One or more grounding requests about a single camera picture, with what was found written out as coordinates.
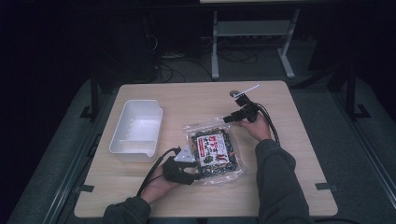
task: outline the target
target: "hand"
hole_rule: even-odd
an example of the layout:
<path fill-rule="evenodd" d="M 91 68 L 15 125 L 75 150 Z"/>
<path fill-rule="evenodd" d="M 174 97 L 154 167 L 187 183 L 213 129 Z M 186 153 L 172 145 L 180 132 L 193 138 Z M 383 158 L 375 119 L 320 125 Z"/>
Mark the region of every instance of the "hand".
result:
<path fill-rule="evenodd" d="M 268 120 L 262 113 L 257 113 L 257 119 L 253 123 L 241 120 L 236 122 L 240 127 L 246 128 L 252 137 L 259 142 L 264 139 L 271 139 Z"/>
<path fill-rule="evenodd" d="M 148 204 L 154 203 L 155 201 L 161 199 L 171 189 L 179 186 L 178 183 L 169 182 L 165 179 L 165 177 L 163 177 L 162 165 L 154 171 L 150 180 L 152 181 L 148 183 L 148 185 L 143 190 L 142 195 L 140 196 Z"/>

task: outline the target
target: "white tray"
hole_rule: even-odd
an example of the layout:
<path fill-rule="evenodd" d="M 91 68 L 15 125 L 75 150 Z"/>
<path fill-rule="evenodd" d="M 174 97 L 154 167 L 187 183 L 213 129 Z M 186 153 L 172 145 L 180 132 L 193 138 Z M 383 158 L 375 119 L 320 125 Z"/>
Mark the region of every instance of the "white tray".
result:
<path fill-rule="evenodd" d="M 154 161 L 162 121 L 163 110 L 157 101 L 126 102 L 111 139 L 110 152 L 122 161 Z"/>

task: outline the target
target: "black tape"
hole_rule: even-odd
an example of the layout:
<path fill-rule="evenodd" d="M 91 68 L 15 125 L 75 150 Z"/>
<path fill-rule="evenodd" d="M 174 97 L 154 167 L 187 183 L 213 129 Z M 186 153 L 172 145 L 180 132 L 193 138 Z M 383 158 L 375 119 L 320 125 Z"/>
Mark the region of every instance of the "black tape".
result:
<path fill-rule="evenodd" d="M 338 191 L 338 188 L 335 185 L 330 185 L 329 183 L 317 183 L 317 190 L 329 189 L 331 192 Z"/>
<path fill-rule="evenodd" d="M 95 188 L 94 186 L 82 185 L 81 187 L 79 187 L 79 190 L 85 191 L 85 192 L 93 192 L 94 188 Z"/>

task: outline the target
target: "plastic bag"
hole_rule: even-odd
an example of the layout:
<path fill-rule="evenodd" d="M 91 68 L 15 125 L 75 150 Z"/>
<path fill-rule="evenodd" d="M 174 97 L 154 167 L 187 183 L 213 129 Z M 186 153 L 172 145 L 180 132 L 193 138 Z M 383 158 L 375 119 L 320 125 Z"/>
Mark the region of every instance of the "plastic bag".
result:
<path fill-rule="evenodd" d="M 198 162 L 196 173 L 201 177 L 198 184 L 218 184 L 235 180 L 244 173 L 242 161 L 231 135 L 231 124 L 222 118 L 186 125 L 191 153 Z"/>

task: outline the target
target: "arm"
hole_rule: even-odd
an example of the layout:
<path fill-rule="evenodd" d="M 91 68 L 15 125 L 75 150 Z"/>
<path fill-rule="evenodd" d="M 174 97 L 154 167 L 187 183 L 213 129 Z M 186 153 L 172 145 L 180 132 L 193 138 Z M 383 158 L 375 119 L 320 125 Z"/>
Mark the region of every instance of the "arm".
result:
<path fill-rule="evenodd" d="M 161 199 L 167 192 L 179 186 L 163 177 L 163 167 L 152 174 L 152 181 L 140 197 L 128 198 L 123 203 L 111 204 L 106 208 L 102 223 L 145 224 L 151 212 L 150 204 Z"/>
<path fill-rule="evenodd" d="M 260 142 L 256 146 L 259 223 L 312 223 L 294 173 L 295 159 L 272 140 L 265 117 L 259 113 L 254 123 L 239 125 Z"/>

